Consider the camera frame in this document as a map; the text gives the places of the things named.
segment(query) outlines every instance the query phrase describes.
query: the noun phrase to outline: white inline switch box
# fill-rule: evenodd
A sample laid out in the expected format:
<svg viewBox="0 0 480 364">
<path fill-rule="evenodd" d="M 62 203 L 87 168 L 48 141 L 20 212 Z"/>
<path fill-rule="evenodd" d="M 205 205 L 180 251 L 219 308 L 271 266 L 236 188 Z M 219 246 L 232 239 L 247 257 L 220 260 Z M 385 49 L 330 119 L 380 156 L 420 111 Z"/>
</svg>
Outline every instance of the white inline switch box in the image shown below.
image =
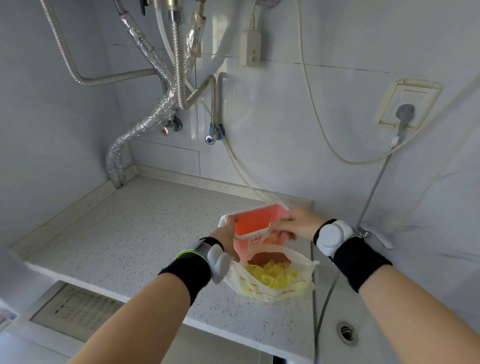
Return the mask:
<svg viewBox="0 0 480 364">
<path fill-rule="evenodd" d="M 256 29 L 242 32 L 240 37 L 240 61 L 243 67 L 255 67 L 260 63 L 262 34 Z"/>
</svg>

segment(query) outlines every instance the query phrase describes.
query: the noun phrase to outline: person's left hand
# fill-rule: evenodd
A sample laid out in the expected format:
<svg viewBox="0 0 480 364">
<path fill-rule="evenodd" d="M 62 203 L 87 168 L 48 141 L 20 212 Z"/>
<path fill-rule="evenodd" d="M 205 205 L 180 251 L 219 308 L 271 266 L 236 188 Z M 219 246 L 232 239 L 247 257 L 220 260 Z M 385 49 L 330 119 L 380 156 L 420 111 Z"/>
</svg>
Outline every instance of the person's left hand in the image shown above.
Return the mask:
<svg viewBox="0 0 480 364">
<path fill-rule="evenodd" d="M 230 256 L 230 259 L 235 260 L 236 262 L 240 261 L 240 258 L 233 247 L 233 235 L 235 234 L 235 216 L 230 215 L 227 219 L 226 225 L 221 228 L 216 228 L 209 235 L 212 238 L 217 239 L 222 243 L 225 253 Z"/>
</svg>

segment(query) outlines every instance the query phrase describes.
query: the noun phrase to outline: cable tag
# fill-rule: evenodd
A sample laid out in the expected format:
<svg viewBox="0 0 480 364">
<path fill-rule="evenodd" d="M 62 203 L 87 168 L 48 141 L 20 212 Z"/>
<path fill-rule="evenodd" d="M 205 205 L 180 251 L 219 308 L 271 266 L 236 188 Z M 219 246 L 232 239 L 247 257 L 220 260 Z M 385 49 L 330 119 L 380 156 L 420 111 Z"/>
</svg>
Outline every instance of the cable tag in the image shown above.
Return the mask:
<svg viewBox="0 0 480 364">
<path fill-rule="evenodd" d="M 395 138 L 393 138 L 392 142 L 390 143 L 390 148 L 395 148 L 396 145 L 398 144 L 399 139 L 400 139 L 399 136 L 396 136 Z"/>
</svg>

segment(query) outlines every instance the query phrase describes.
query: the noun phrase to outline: black wristband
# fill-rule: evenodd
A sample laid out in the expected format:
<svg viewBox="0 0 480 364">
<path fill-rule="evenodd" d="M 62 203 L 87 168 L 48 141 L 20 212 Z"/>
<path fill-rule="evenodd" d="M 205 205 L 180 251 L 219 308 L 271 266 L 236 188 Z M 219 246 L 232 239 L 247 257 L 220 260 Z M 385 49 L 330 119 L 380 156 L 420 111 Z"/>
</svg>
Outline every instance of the black wristband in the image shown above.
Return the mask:
<svg viewBox="0 0 480 364">
<path fill-rule="evenodd" d="M 202 238 L 202 240 L 211 246 L 218 244 L 224 250 L 222 243 L 215 238 L 206 237 Z M 197 298 L 198 292 L 208 284 L 212 277 L 208 262 L 203 257 L 192 252 L 180 255 L 168 267 L 163 268 L 158 275 L 162 273 L 174 274 L 182 280 L 190 294 L 190 306 Z"/>
<path fill-rule="evenodd" d="M 362 238 L 353 237 L 335 252 L 333 262 L 347 277 L 348 283 L 358 293 L 363 283 L 381 266 L 392 265 L 387 258 L 374 251 Z"/>
<path fill-rule="evenodd" d="M 322 224 L 322 226 L 318 228 L 317 232 L 316 232 L 315 235 L 313 236 L 313 243 L 315 244 L 315 246 L 317 246 L 318 235 L 320 235 L 320 230 L 322 229 L 322 227 L 324 227 L 325 225 L 328 225 L 328 224 L 332 224 L 332 223 L 334 223 L 336 220 L 337 220 L 336 218 L 331 218 L 331 219 L 328 220 L 327 222 L 324 222 L 324 223 Z"/>
</svg>

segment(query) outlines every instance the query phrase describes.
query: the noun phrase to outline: orange plastic container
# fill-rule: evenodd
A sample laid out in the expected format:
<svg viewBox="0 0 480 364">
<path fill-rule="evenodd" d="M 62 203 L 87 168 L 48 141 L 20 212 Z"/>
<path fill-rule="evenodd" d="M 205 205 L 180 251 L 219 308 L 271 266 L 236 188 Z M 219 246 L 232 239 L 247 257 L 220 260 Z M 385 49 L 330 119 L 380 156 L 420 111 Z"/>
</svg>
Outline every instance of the orange plastic container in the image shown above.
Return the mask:
<svg viewBox="0 0 480 364">
<path fill-rule="evenodd" d="M 237 221 L 235 222 L 233 246 L 238 254 L 251 245 L 282 245 L 286 236 L 282 235 L 280 239 L 277 239 L 276 234 L 268 232 L 268 227 L 272 221 L 278 220 L 286 211 L 288 211 L 288 207 L 279 202 L 251 210 L 231 212 L 220 218 L 218 226 L 225 225 L 228 216 L 235 215 Z"/>
</svg>

